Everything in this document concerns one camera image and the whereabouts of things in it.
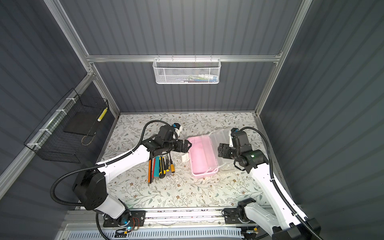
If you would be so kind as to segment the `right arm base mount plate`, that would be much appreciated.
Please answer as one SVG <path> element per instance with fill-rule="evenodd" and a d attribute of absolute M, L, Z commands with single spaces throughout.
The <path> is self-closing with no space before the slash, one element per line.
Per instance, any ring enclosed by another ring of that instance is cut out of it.
<path fill-rule="evenodd" d="M 237 208 L 224 208 L 221 211 L 227 225 L 254 224 L 255 222 L 242 217 Z"/>

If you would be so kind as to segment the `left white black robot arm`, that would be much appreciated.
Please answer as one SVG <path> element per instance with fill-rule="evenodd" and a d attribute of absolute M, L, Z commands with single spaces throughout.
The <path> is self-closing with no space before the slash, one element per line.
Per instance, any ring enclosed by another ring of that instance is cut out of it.
<path fill-rule="evenodd" d="M 143 140 L 139 145 L 108 161 L 96 164 L 96 169 L 80 172 L 73 192 L 82 206 L 89 211 L 118 220 L 121 226 L 130 223 L 132 214 L 128 207 L 107 191 L 107 184 L 131 168 L 148 162 L 168 152 L 187 153 L 192 147 L 188 140 L 180 140 L 181 127 L 177 124 L 162 126 L 159 133 Z"/>

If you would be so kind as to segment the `red handled tool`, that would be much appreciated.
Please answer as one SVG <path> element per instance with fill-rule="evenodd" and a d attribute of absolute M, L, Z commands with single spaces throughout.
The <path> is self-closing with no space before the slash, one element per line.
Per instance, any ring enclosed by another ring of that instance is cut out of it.
<path fill-rule="evenodd" d="M 155 165 L 156 165 L 156 158 L 152 159 L 151 183 L 152 183 L 153 180 L 154 180 Z"/>

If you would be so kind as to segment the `pink plastic tool box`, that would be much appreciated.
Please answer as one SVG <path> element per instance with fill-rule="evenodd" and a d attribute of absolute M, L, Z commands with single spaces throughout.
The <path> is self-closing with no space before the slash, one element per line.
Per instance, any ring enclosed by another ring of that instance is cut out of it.
<path fill-rule="evenodd" d="M 230 143 L 230 129 L 219 129 L 207 135 L 189 137 L 189 151 L 182 156 L 182 161 L 189 161 L 195 178 L 210 177 L 218 172 L 231 173 L 237 169 L 233 160 L 219 157 L 218 147 L 221 143 Z"/>

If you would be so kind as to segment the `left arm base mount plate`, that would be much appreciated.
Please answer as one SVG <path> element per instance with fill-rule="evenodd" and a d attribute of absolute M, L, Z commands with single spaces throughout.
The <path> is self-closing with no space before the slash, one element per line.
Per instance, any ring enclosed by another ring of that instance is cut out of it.
<path fill-rule="evenodd" d="M 146 219 L 146 211 L 128 211 L 126 210 L 120 217 L 113 219 L 109 215 L 104 216 L 104 228 L 117 228 L 117 227 L 142 227 Z"/>

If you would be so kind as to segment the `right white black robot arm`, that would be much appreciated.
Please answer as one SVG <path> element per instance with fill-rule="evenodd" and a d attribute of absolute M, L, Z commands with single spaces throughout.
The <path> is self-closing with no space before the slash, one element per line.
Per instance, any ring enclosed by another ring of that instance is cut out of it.
<path fill-rule="evenodd" d="M 273 240 L 320 240 L 321 226 L 318 221 L 307 217 L 274 174 L 270 145 L 265 145 L 265 152 L 254 150 L 246 130 L 261 133 L 252 127 L 231 129 L 230 142 L 218 146 L 218 156 L 233 160 L 238 170 L 247 172 L 257 182 L 275 214 L 272 216 L 254 199 L 248 198 L 238 202 L 239 219 L 256 223 Z"/>

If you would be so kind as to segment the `orange pencil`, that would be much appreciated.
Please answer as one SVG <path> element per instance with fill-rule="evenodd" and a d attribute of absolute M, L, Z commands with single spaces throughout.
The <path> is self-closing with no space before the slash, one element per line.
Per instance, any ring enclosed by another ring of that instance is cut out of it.
<path fill-rule="evenodd" d="M 148 171 L 148 185 L 152 182 L 152 160 L 149 160 L 149 171 Z"/>

